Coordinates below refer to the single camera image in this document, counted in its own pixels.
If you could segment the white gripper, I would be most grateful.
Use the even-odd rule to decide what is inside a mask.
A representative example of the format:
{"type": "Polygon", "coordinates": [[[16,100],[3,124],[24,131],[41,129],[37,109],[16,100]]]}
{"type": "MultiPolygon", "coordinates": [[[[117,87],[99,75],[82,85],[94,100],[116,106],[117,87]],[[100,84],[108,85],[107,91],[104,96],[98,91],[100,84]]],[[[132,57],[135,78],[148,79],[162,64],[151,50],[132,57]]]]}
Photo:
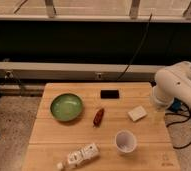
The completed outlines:
{"type": "Polygon", "coordinates": [[[150,101],[156,109],[167,109],[173,102],[173,98],[154,86],[150,93],[150,101]]]}

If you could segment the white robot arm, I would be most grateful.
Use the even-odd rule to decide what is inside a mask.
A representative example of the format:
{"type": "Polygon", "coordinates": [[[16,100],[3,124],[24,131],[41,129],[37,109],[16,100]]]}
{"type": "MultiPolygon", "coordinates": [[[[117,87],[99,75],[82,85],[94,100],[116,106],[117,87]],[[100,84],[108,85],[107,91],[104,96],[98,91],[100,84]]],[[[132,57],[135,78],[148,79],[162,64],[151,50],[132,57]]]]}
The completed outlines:
{"type": "Polygon", "coordinates": [[[150,100],[157,110],[169,108],[174,99],[191,107],[191,62],[182,61],[159,69],[155,76],[150,100]]]}

